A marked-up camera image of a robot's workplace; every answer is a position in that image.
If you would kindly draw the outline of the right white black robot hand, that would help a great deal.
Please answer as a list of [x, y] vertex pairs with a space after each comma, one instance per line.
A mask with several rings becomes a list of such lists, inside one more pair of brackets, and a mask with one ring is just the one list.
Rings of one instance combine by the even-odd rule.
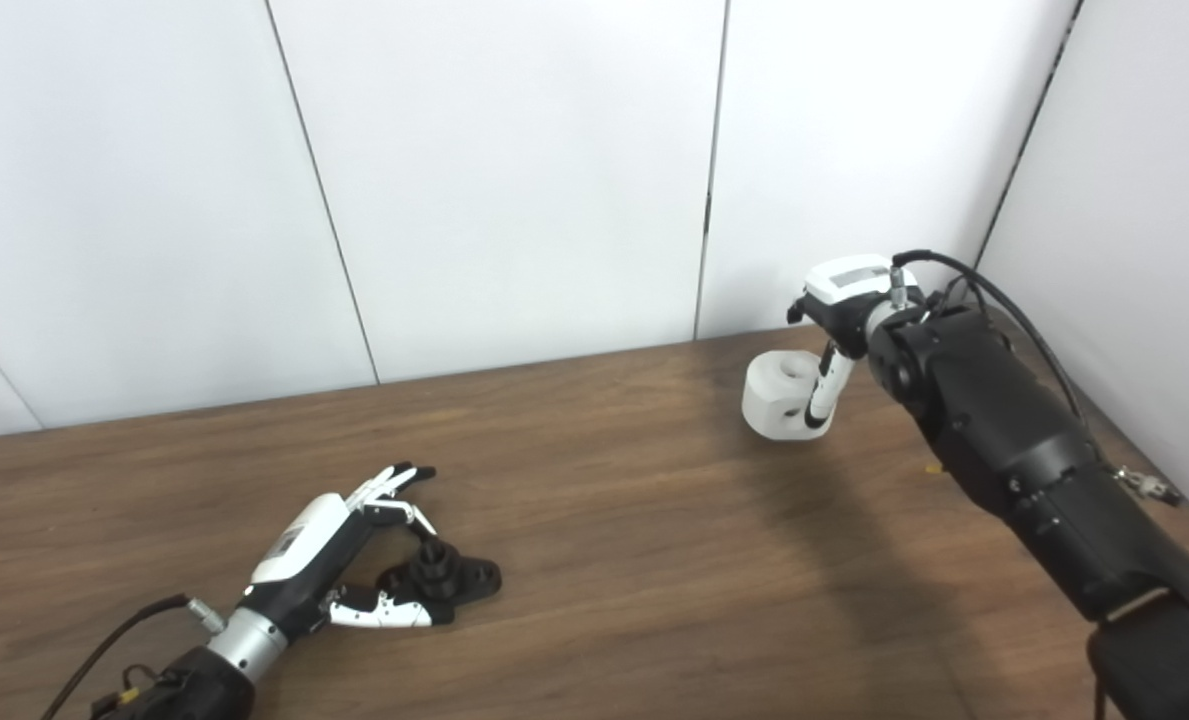
[[809, 270], [801, 295], [786, 311], [791, 326], [809, 320], [828, 334], [803, 413], [806, 437], [828, 432], [838, 396], [855, 365], [868, 355], [879, 324], [892, 315], [927, 309], [927, 295], [914, 274], [892, 269], [886, 255], [847, 255]]

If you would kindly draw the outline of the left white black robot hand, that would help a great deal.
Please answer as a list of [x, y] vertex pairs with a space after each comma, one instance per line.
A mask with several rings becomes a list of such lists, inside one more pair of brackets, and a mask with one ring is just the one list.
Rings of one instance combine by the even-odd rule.
[[288, 643], [328, 623], [357, 629], [449, 623], [451, 611], [429, 610], [422, 601], [402, 602], [390, 590], [366, 598], [360, 606], [342, 605], [335, 596], [344, 570], [376, 530], [408, 528], [422, 541], [438, 537], [420, 509], [398, 497], [435, 474], [435, 468], [398, 462], [365, 480], [351, 495], [316, 497], [256, 566], [239, 607], [265, 618]]

